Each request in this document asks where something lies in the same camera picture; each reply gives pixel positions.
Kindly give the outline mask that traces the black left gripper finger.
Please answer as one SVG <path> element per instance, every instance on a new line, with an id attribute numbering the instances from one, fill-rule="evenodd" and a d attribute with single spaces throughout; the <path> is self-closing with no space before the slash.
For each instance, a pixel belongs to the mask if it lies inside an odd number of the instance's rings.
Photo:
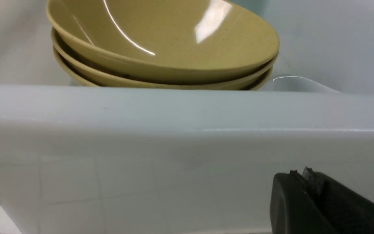
<path id="1" fill-rule="evenodd" d="M 374 203 L 306 167 L 273 177 L 273 234 L 374 234 Z"/>

